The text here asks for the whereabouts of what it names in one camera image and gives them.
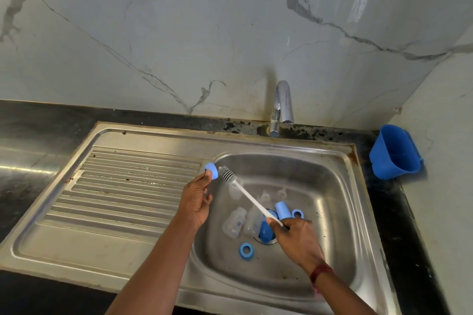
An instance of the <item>stainless steel sink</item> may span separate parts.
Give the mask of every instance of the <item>stainless steel sink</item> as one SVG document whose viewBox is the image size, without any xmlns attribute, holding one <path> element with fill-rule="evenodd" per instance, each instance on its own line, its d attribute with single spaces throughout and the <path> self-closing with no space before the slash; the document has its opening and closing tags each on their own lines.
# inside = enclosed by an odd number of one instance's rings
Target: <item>stainless steel sink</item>
<svg viewBox="0 0 473 315">
<path fill-rule="evenodd" d="M 174 216 L 182 186 L 210 160 L 253 195 L 285 188 L 335 272 L 378 314 L 400 314 L 353 145 L 99 123 L 2 243 L 2 268 L 118 292 Z M 277 243 L 223 234 L 230 212 L 250 202 L 233 200 L 220 179 L 210 191 L 176 303 L 219 314 L 330 314 Z M 251 261 L 240 258 L 243 242 L 254 247 Z"/>
</svg>

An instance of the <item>black countertop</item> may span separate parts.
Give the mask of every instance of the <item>black countertop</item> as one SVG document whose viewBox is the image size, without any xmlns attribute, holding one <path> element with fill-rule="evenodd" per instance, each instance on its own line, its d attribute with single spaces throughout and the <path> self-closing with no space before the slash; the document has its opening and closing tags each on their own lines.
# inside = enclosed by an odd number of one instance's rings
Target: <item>black countertop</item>
<svg viewBox="0 0 473 315">
<path fill-rule="evenodd" d="M 0 239 L 98 121 L 265 137 L 259 121 L 0 100 Z M 448 314 L 400 185 L 371 170 L 370 131 L 297 125 L 281 137 L 354 143 L 403 315 Z M 0 314 L 103 314 L 115 294 L 0 270 Z M 175 314 L 204 314 L 176 306 Z"/>
</svg>

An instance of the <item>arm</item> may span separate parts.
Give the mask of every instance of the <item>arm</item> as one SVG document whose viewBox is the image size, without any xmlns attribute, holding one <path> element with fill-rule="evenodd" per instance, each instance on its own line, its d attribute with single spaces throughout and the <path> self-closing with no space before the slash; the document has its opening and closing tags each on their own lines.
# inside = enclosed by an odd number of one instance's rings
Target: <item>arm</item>
<svg viewBox="0 0 473 315">
<path fill-rule="evenodd" d="M 171 314 L 195 234 L 209 215 L 210 171 L 183 189 L 176 215 L 105 315 Z"/>
<path fill-rule="evenodd" d="M 326 265 L 312 223 L 301 218 L 287 218 L 282 222 L 289 227 L 283 229 L 275 220 L 266 219 L 273 229 L 282 250 L 310 277 L 319 265 Z M 335 315 L 376 315 L 348 285 L 332 272 L 323 272 L 315 286 L 323 295 Z"/>
</svg>

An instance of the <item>wall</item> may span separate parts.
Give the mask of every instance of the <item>wall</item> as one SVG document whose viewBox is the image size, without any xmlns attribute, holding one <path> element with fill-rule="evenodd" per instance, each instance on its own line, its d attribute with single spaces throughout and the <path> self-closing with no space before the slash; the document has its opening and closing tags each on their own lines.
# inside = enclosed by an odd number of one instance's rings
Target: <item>wall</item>
<svg viewBox="0 0 473 315">
<path fill-rule="evenodd" d="M 473 27 L 459 43 L 473 42 Z M 424 158 L 402 184 L 452 315 L 473 299 L 473 55 L 453 55 L 419 86 L 392 123 L 404 127 Z"/>
<path fill-rule="evenodd" d="M 471 0 L 0 0 L 0 97 L 377 128 L 473 22 Z"/>
</svg>

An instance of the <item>faucet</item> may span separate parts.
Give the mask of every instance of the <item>faucet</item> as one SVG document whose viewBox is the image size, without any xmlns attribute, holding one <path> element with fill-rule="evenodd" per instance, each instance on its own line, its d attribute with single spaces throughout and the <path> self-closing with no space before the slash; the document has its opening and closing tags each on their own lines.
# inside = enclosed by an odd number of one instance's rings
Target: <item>faucet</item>
<svg viewBox="0 0 473 315">
<path fill-rule="evenodd" d="M 294 124 L 291 90 L 289 89 L 289 84 L 286 80 L 281 80 L 276 85 L 276 93 L 274 95 L 274 109 L 271 113 L 271 119 L 268 127 L 269 136 L 279 136 L 279 123 L 284 125 Z"/>
</svg>

